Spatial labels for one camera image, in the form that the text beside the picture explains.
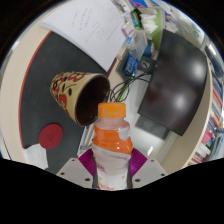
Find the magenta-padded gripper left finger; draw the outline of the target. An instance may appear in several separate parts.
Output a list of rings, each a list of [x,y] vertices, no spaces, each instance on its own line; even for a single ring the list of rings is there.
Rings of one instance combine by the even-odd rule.
[[[78,158],[70,158],[57,175],[78,186],[94,189],[97,187],[97,168],[93,152],[88,149]]]

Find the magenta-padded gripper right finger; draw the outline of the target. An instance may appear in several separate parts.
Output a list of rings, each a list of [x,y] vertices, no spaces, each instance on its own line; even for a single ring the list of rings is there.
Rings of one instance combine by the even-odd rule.
[[[167,175],[155,159],[148,159],[137,149],[133,149],[130,159],[131,188],[140,188]]]

